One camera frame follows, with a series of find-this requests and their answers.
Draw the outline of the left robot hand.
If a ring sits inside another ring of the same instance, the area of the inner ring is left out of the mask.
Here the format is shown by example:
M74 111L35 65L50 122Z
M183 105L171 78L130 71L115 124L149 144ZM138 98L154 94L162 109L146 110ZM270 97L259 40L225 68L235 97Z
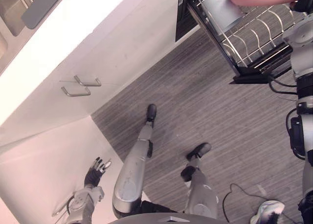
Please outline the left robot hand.
M107 162L103 162L100 157L97 157L85 176L84 186L92 185L93 187L97 187L101 177L105 174L106 170L111 166L111 164L111 159L109 159Z

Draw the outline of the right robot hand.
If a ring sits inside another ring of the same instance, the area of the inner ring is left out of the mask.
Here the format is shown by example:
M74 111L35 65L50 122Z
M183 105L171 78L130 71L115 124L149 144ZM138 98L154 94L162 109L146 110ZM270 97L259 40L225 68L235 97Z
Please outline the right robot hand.
M297 2L292 2L290 9L296 12L311 14L313 12L313 0L298 0Z

